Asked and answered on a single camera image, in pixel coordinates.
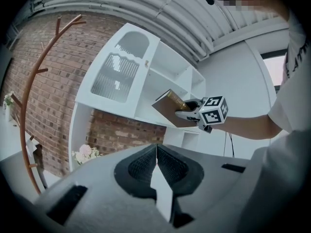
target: forearm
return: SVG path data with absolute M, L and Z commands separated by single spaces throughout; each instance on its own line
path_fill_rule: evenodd
M 252 118 L 227 117 L 225 123 L 212 125 L 212 128 L 254 140 L 271 139 L 281 131 L 268 115 Z

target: window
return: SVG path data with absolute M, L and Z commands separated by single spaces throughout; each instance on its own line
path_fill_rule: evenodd
M 279 50 L 261 55 L 270 73 L 276 93 L 279 91 L 283 80 L 283 65 L 286 52 L 287 50 Z

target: brown book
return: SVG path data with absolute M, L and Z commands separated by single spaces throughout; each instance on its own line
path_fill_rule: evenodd
M 190 111 L 190 108 L 172 90 L 168 90 L 156 99 L 156 102 L 152 105 L 152 107 L 159 111 L 168 121 L 178 128 L 196 126 L 196 122 L 188 121 L 176 116 L 176 111 Z

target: cabinet door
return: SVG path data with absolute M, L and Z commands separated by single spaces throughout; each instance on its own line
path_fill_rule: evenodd
M 159 42 L 153 34 L 125 24 L 96 56 L 76 102 L 133 118 Z

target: pink flower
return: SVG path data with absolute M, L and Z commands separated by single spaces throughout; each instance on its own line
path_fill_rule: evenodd
M 89 145 L 83 144 L 80 147 L 79 152 L 84 156 L 89 156 L 90 154 L 92 154 L 92 148 Z

